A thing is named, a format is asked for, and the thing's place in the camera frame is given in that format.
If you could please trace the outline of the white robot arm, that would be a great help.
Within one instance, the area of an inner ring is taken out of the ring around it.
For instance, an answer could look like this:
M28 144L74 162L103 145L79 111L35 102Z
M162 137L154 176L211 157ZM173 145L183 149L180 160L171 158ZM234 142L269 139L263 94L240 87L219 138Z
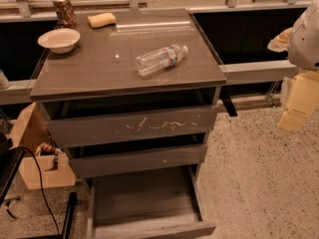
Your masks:
M313 0L301 16L272 39L267 49L286 51L288 61L301 72L291 80L287 93L283 84L281 97L287 93L278 127L295 132L319 108L319 0Z

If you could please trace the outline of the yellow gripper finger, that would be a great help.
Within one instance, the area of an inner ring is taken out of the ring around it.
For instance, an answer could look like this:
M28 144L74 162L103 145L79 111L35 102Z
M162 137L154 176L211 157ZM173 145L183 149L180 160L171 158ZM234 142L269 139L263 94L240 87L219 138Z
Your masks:
M267 45L267 49L273 52L284 52L288 49L291 28L288 28L273 38Z
M278 127L295 132L319 108L319 74L308 71L295 76L290 83L290 92Z

